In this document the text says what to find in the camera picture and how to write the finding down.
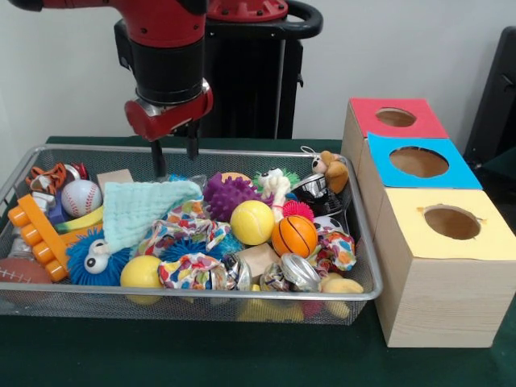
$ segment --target metal basket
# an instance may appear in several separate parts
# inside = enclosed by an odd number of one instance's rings
[[[22,159],[0,189],[9,201],[27,194],[24,178],[32,166],[43,170],[57,162],[84,162],[91,177],[130,169],[135,181],[151,181],[149,148],[44,145]],[[185,176],[236,171],[253,176],[256,171],[286,168],[303,177],[311,173],[310,155],[285,152],[201,150],[195,161],[183,149],[164,149],[170,173]],[[206,321],[351,324],[368,300],[382,289],[377,257],[352,165],[346,159],[350,180],[343,192],[345,211],[341,223],[355,238],[357,262],[347,277],[362,284],[362,294],[273,293],[185,289],[137,289],[110,286],[77,286],[67,283],[26,285],[0,282],[0,314],[87,318],[147,318]],[[0,234],[0,256],[12,244],[12,225]],[[151,305],[142,305],[146,301]]]

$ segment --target light blue washcloth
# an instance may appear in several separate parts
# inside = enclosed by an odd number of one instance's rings
[[[140,243],[170,207],[202,197],[192,181],[106,183],[105,191],[103,228],[111,254]]]

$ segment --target green table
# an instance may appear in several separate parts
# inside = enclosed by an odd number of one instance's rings
[[[146,145],[135,137],[48,142]],[[340,150],[330,140],[202,140],[267,151],[303,144]],[[490,349],[389,349],[371,302],[350,327],[0,317],[0,385],[515,386],[515,331],[516,302]]]

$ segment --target toy pile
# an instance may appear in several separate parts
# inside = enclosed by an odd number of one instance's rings
[[[337,155],[309,151],[313,174],[302,181],[271,169],[252,179],[220,172],[134,182],[125,169],[96,184],[83,164],[33,168],[31,194],[9,212],[14,242],[0,281],[363,293],[345,278],[353,238],[332,218],[343,210],[347,168]]]

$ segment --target wooden box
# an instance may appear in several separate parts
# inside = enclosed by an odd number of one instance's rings
[[[341,153],[352,162],[357,174],[368,133],[388,137],[448,138],[424,99],[351,98],[347,104]]]
[[[385,189],[375,246],[389,347],[489,347],[516,290],[516,238],[477,189]]]
[[[387,187],[481,189],[449,139],[389,138],[369,133],[358,173],[374,237]]]

